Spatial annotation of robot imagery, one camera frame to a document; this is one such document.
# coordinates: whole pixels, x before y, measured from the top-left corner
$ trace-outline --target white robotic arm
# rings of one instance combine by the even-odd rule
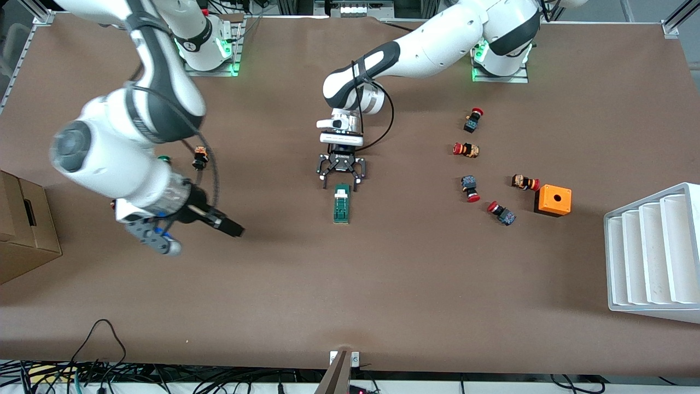
[[[413,32],[357,59],[354,73],[350,66],[332,72],[323,84],[323,96],[332,108],[357,109],[354,91],[358,86],[363,113],[374,114],[384,100],[381,90],[373,86],[375,78],[435,75],[469,53],[482,37],[493,53],[507,57],[522,52],[539,26],[534,0],[460,0]],[[519,64],[515,58],[510,62]]]
[[[81,15],[107,23],[120,21],[136,45],[143,76],[89,101],[80,116],[56,134],[52,164],[75,183],[116,199],[117,220],[162,254],[178,254],[180,245],[166,231],[159,232],[154,217],[171,223],[198,219],[240,236],[240,225],[207,205],[201,189],[153,154],[156,144],[196,135],[206,111],[156,8],[151,0],[97,4],[85,2]]]
[[[102,25],[123,27],[128,12],[124,1],[56,0],[66,11]],[[172,30],[180,54],[198,71],[217,68],[231,53],[225,51],[230,23],[215,15],[204,16],[194,0],[153,0],[160,17]]]
[[[358,118],[361,114],[376,114],[384,103],[384,88],[376,78],[435,75],[469,53],[482,39],[489,49],[475,61],[494,75],[512,75],[520,68],[540,28],[540,7],[548,8],[554,1],[460,0],[413,32],[330,73],[323,83],[323,96],[333,108],[331,119],[316,124],[322,129],[320,141],[328,144],[328,154],[319,156],[316,167],[323,187],[331,171],[350,172],[355,185],[365,176],[364,159],[355,157],[357,147],[364,145]],[[580,6],[585,1],[556,0],[556,4]],[[361,165],[360,172],[356,172],[355,164]]]

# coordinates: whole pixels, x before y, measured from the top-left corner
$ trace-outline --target green circuit board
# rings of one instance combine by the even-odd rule
[[[350,223],[350,185],[341,183],[335,186],[334,205],[333,223]]]

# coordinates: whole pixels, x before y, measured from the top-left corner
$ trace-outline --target brown cardboard box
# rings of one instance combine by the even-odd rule
[[[0,283],[60,255],[43,188],[0,172]]]
[[[5,185],[4,174],[0,172],[0,242],[10,240],[10,238],[15,236],[15,225],[10,215],[10,199],[8,194],[10,192],[16,193],[16,191],[19,191],[20,184],[17,183],[16,178],[9,178],[9,185]]]

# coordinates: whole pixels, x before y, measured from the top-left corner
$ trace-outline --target white plastic shelf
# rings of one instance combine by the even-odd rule
[[[611,310],[700,323],[699,215],[689,183],[605,215]]]

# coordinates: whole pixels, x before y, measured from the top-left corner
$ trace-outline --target brown table surface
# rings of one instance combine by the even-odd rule
[[[196,79],[220,208],[247,232],[177,224],[173,258],[47,159],[54,133],[137,67],[130,40],[71,15],[39,28],[0,117],[0,168],[47,187],[64,256],[0,286],[0,358],[66,360],[109,318],[132,362],[322,368],[346,344],[383,370],[700,376],[700,326],[607,307],[603,214],[700,182],[700,100],[679,42],[658,25],[547,25],[528,84],[471,83],[467,60],[382,79],[394,128],[364,155],[351,224],[334,225],[333,187],[350,177],[323,190],[314,172],[323,79],[401,34],[369,18],[264,19],[240,76]],[[472,107],[485,115],[469,135]],[[372,140],[389,111],[365,120]],[[479,158],[452,156],[457,141]],[[180,144],[158,153],[192,174]],[[516,172],[572,188],[572,213],[531,212]],[[512,226],[485,212],[493,199]],[[101,327],[80,358],[119,355]]]

